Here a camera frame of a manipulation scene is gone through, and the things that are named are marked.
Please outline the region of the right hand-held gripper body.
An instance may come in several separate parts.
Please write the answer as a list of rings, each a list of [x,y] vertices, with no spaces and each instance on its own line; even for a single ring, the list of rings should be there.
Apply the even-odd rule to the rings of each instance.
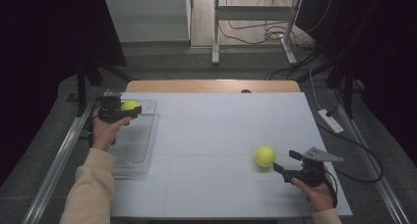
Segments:
[[[321,185],[326,178],[325,162],[342,162],[343,158],[330,154],[316,147],[311,147],[304,153],[301,170],[284,170],[283,179],[290,183],[292,178],[297,178],[315,188]]]

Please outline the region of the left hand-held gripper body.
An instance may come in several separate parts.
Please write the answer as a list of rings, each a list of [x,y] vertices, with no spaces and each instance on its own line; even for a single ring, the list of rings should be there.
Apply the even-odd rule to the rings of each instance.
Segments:
[[[124,117],[121,111],[121,94],[106,92],[100,99],[98,119],[106,123],[115,123]]]

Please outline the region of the yellow tennis ball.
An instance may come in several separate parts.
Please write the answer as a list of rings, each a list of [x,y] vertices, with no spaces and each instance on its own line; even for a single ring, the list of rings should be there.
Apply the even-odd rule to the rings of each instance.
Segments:
[[[256,150],[254,159],[257,165],[267,168],[275,160],[275,151],[270,146],[261,146]]]
[[[121,110],[122,111],[129,111],[129,110],[135,110],[140,106],[139,102],[136,100],[127,100],[121,104]]]

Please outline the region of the clear plastic container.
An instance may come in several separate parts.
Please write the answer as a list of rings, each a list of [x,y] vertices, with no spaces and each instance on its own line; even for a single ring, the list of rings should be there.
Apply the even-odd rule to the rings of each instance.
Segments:
[[[117,158],[112,170],[116,178],[133,178],[149,170],[153,142],[159,114],[155,100],[136,100],[142,113],[123,126],[110,147],[110,153]]]

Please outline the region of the person's right hand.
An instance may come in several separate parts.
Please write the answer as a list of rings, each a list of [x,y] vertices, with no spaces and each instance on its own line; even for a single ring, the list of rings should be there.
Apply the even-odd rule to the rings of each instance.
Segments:
[[[326,184],[312,188],[297,178],[292,178],[291,183],[307,195],[308,200],[317,212],[333,208],[331,191]]]

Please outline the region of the person's left hand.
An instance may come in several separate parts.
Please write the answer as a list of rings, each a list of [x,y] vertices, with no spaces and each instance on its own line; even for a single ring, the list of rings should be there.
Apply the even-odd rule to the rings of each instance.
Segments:
[[[125,117],[115,123],[106,123],[98,118],[98,109],[93,111],[92,118],[92,148],[109,151],[110,145],[116,138],[119,130],[132,121],[131,117]]]

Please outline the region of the black stand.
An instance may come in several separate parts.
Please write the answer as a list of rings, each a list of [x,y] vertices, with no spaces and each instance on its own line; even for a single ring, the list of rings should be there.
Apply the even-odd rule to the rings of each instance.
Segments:
[[[103,76],[99,71],[100,69],[106,70],[126,83],[133,79],[129,75],[118,70],[115,66],[105,64],[102,61],[81,60],[77,63],[70,64],[66,74],[68,76],[75,76],[77,80],[76,96],[78,103],[78,117],[87,110],[87,81],[89,81],[92,86],[101,86],[103,83]]]
[[[354,68],[352,61],[346,55],[338,55],[337,57],[324,62],[322,65],[314,67],[309,70],[307,74],[296,77],[297,83],[305,80],[310,80],[312,76],[317,75],[327,69],[331,69],[327,78],[327,86],[336,88],[343,85],[342,92],[342,107],[347,116],[352,119],[352,98],[354,93]]]

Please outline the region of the white power strip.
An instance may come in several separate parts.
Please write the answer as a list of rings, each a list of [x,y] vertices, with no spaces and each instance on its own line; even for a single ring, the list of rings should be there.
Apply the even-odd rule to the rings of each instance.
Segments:
[[[344,131],[344,129],[332,116],[328,116],[328,112],[326,109],[319,110],[318,115],[334,133],[339,134]]]

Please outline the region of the wooden table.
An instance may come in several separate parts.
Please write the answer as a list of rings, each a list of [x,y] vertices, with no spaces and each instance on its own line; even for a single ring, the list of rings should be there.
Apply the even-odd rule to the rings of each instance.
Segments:
[[[126,92],[157,93],[252,93],[300,92],[294,81],[253,81],[253,80],[163,80],[131,81]]]

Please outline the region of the white table board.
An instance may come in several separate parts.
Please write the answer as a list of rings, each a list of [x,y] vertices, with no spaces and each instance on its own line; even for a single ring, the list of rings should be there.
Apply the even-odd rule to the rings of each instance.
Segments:
[[[306,96],[296,93],[154,93],[159,113],[149,170],[118,179],[111,214],[143,219],[266,219],[308,216],[312,207],[256,150],[276,161],[323,148]]]

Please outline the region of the dark curtain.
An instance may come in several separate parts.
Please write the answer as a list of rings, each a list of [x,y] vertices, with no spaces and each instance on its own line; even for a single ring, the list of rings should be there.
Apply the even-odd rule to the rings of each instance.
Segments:
[[[105,0],[0,0],[0,186],[11,175],[57,97],[84,68],[126,64]]]
[[[363,101],[417,165],[417,0],[303,0],[296,26],[328,55],[342,52],[378,3],[350,54]]]

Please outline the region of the white panel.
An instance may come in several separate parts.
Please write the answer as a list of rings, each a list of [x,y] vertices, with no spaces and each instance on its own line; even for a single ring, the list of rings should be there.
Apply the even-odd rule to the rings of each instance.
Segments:
[[[189,41],[191,0],[105,0],[121,42]]]

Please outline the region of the aluminium rail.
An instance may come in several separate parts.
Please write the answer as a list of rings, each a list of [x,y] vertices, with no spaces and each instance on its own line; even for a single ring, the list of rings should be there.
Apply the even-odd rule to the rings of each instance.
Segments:
[[[355,142],[358,142],[360,145],[368,148],[368,145],[360,133],[356,122],[349,118],[348,114],[342,108],[342,104],[338,102],[339,96],[336,95],[333,89],[329,89],[328,92],[333,97],[333,101],[337,104],[337,112],[339,113],[349,135]],[[374,183],[374,185],[379,191],[379,194],[382,197],[393,222],[395,224],[411,224],[398,196],[395,194],[393,188],[385,178],[386,172],[383,169],[383,166],[378,164],[376,156],[366,152],[363,148],[359,148],[358,153],[360,154],[371,178],[377,179],[378,177],[381,177]]]
[[[74,119],[21,224],[39,223],[81,134],[92,106],[93,102],[91,101]]]

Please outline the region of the white desk frame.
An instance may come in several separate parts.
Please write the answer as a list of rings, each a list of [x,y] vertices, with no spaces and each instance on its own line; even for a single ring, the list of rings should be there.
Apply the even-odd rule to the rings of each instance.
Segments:
[[[220,21],[279,21],[287,22],[285,33],[280,36],[280,43],[290,65],[297,60],[290,46],[290,34],[295,24],[301,0],[293,0],[290,6],[220,6],[214,0],[213,38],[211,46],[211,63],[219,64],[219,22]]]

